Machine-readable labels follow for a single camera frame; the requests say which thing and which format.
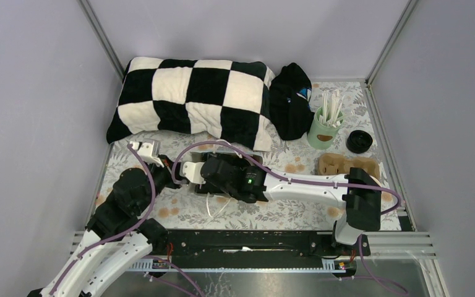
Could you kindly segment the white paper bag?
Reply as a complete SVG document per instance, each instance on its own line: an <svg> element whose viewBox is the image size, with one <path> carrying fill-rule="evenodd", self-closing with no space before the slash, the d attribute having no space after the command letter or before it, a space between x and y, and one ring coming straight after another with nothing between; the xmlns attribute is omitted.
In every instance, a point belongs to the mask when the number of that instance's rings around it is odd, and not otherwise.
<svg viewBox="0 0 475 297"><path fill-rule="evenodd" d="M266 172L256 164L262 157L251 155L249 160L242 153L199 152L193 162L182 163L179 174L194 185L196 194L225 196L248 204L267 202L263 182Z"/></svg>

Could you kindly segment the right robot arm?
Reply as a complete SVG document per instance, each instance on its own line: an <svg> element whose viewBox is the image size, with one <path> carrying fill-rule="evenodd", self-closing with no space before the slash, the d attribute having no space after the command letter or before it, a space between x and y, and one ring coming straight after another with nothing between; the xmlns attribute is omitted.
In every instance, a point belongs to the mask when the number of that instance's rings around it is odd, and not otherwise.
<svg viewBox="0 0 475 297"><path fill-rule="evenodd" d="M327 204L344 211L333 227L330 247L347 254L365 231L378 231L382 190L362 168L330 176L301 175L271 170L262 165L239 167L219 158L187 162L181 174L190 183L215 188L249 204L275 200L302 200Z"/></svg>

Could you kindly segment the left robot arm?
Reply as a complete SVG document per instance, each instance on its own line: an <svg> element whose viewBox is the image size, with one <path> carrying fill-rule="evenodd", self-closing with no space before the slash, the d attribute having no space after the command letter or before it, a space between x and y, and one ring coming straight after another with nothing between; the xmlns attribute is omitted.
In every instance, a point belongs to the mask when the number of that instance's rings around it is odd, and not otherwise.
<svg viewBox="0 0 475 297"><path fill-rule="evenodd" d="M113 190L87 223L74 254L60 271L63 280L54 278L46 287L29 292L29 296L101 296L137 260L150 253L169 251L168 230L154 218L146 219L129 233L122 247L118 246L122 239L117 238L85 251L87 246L131 228L154 196L166 187L177 186L171 177L171 160L164 155L160 159L163 166L148 167L154 187L140 168L121 173Z"/></svg>

